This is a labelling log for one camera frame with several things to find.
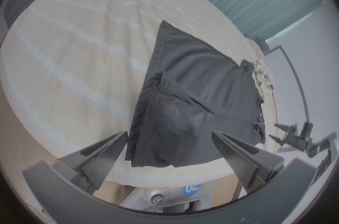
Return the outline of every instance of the white wall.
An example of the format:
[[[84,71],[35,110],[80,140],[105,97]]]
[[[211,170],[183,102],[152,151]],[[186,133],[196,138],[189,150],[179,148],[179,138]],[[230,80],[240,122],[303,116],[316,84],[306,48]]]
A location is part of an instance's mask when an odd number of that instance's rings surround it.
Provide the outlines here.
[[[300,23],[266,42],[270,48],[281,45],[297,72],[310,122],[314,123],[311,133],[314,141],[321,140],[333,131],[339,134],[339,12],[333,0],[326,0],[325,4]],[[318,165],[326,154],[323,152],[310,159],[305,153],[297,151],[281,153],[286,161],[300,157],[313,165]],[[312,186],[284,223],[293,222],[307,208],[324,185],[333,166]]]

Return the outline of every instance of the black cable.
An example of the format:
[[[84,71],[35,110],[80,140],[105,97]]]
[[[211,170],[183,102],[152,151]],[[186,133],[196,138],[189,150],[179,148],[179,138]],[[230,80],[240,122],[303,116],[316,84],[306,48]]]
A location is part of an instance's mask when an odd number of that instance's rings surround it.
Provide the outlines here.
[[[30,205],[30,204],[28,204],[28,203],[26,203],[26,204],[27,204],[28,206],[30,206],[31,208],[33,208],[34,211],[36,211],[36,213],[40,216],[40,218],[42,218],[43,221],[44,221],[46,224],[48,224],[47,221],[40,215],[40,213],[39,213],[32,205]]]

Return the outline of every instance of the blue circular sticker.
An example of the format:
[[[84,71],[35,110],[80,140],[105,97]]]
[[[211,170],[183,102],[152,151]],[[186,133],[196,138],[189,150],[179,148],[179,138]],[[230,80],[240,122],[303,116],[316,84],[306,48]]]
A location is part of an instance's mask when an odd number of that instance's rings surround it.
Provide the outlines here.
[[[199,191],[201,184],[188,185],[182,188],[182,192],[185,196],[192,196]]]

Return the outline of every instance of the dark gray fabric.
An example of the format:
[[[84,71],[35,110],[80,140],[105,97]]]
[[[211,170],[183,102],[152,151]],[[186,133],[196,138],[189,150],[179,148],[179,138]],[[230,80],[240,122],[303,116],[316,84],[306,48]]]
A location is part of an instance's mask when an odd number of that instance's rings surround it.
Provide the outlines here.
[[[253,65],[238,66],[212,46],[163,21],[135,108],[125,160],[132,167],[174,167],[221,158],[220,130],[265,143],[262,99]]]

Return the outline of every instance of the bed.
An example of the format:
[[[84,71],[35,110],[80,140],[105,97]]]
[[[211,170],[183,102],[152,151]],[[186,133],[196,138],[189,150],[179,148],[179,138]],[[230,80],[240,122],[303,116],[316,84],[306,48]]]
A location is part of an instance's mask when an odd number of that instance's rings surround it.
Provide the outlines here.
[[[2,87],[31,136],[59,158],[129,130],[163,20],[238,64],[264,59],[208,0],[36,0],[0,49]],[[258,146],[276,152],[268,138],[277,135],[273,99],[262,104],[262,112],[266,143]],[[223,158],[178,168],[132,168],[124,153],[107,181],[176,187],[233,174]]]

